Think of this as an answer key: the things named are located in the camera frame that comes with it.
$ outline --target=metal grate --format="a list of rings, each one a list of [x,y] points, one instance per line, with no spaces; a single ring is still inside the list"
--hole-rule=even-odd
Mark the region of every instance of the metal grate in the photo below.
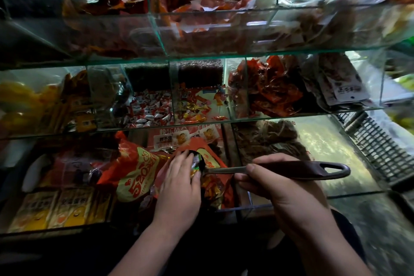
[[[386,182],[395,183],[414,174],[414,157],[400,148],[371,117],[366,116],[348,134]]]

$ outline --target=orange wrapper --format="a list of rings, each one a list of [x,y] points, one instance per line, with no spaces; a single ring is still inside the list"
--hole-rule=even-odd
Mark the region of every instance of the orange wrapper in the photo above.
[[[116,191],[121,202],[135,201],[149,192],[155,177],[171,155],[150,153],[129,142],[122,131],[118,131],[115,137],[119,141],[120,155],[102,172],[97,187]]]
[[[200,153],[207,168],[227,167],[202,138],[191,138],[190,140],[186,141],[176,149],[172,158],[174,158],[177,153],[183,152],[185,150],[196,151]],[[161,185],[165,179],[166,172],[171,161],[172,159],[169,160],[163,166],[163,168],[161,168],[154,181],[156,198],[158,197],[159,189],[161,188]],[[221,205],[214,205],[214,207],[220,209],[234,207],[233,188],[230,185],[231,177],[231,174],[208,174],[206,176],[202,176],[201,188],[204,189],[203,201],[212,201],[217,199],[217,197],[222,196],[223,199]]]

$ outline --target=right hand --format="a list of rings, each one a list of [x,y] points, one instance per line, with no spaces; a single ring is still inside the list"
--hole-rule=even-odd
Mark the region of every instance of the right hand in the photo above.
[[[282,153],[261,156],[246,166],[248,174],[235,174],[234,178],[243,189],[272,201],[280,228],[292,240],[337,235],[339,228],[315,181],[295,181],[256,165],[290,160],[298,159]]]

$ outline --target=glass display case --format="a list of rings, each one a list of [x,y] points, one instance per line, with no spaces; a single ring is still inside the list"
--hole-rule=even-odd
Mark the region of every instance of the glass display case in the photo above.
[[[413,153],[384,127],[381,151],[367,151],[364,120],[413,99],[393,80],[411,60],[386,50],[414,35],[413,11],[414,0],[0,0],[0,242],[138,235],[187,145],[215,167],[271,153],[346,164],[349,177],[321,182],[332,200],[385,195],[378,153],[392,148],[406,185]],[[202,189],[204,220],[273,216],[231,176]]]

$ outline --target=glass shelf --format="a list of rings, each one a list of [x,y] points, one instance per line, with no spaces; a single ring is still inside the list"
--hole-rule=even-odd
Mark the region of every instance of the glass shelf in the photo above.
[[[384,57],[377,50],[2,71],[1,138],[380,109]]]
[[[365,50],[414,35],[410,0],[102,1],[4,0],[0,69]]]

